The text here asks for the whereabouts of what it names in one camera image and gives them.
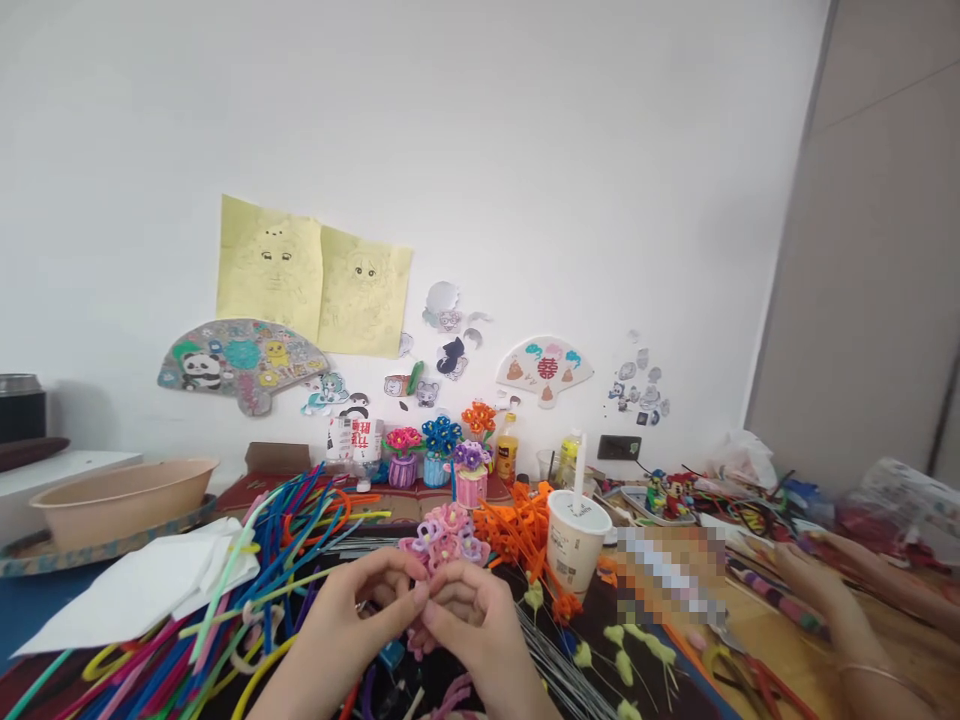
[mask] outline red character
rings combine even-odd
[[[661,481],[660,487],[667,495],[667,504],[663,508],[664,520],[677,520],[690,512],[684,501],[686,480],[683,475],[670,475]]]

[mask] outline yellow paper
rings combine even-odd
[[[410,248],[372,243],[324,225],[324,351],[395,358],[410,276]]]
[[[286,325],[317,341],[323,287],[320,223],[223,196],[217,317]]]

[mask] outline stainless steel container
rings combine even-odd
[[[47,435],[47,394],[36,375],[0,374],[0,444]]]

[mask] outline straw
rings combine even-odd
[[[573,512],[577,517],[583,512],[583,474],[587,471],[587,434],[580,434],[580,449],[577,452],[577,474],[573,478]]]

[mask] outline fingernail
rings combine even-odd
[[[413,588],[413,601],[417,605],[422,604],[430,597],[430,586],[427,583],[418,582]]]

